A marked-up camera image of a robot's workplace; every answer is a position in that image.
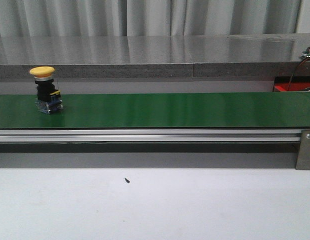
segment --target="granite countertop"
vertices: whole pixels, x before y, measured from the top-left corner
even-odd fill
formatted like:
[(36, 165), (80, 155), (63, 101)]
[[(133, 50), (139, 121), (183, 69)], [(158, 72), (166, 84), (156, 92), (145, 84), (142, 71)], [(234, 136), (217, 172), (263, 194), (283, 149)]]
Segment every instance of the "granite countertop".
[[(289, 76), (310, 33), (0, 37), (0, 79), (49, 65), (59, 78)], [(310, 76), (310, 62), (296, 72)]]

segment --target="cable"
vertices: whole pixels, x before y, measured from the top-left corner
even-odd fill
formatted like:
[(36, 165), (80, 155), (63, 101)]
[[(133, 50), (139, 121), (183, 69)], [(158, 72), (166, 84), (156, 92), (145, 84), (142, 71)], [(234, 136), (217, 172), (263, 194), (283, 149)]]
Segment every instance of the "cable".
[(295, 69), (294, 69), (292, 75), (291, 75), (290, 78), (289, 78), (287, 91), (289, 91), (290, 84), (291, 84), (291, 81), (292, 81), (292, 79), (293, 79), (293, 77), (294, 77), (294, 74), (295, 74), (296, 70), (297, 70), (304, 62), (306, 62), (306, 61), (308, 61), (308, 60), (310, 60), (310, 59), (309, 59), (309, 58), (304, 58), (304, 59), (303, 59), (302, 61), (300, 61), (299, 64), (295, 67)]

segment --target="yellow mushroom button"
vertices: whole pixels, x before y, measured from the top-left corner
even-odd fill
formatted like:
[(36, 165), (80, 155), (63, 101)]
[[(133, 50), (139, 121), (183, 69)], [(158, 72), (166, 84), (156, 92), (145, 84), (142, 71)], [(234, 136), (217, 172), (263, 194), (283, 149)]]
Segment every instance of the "yellow mushroom button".
[(54, 71), (55, 69), (52, 66), (39, 66), (32, 68), (29, 73), (37, 78), (46, 78), (51, 76)]

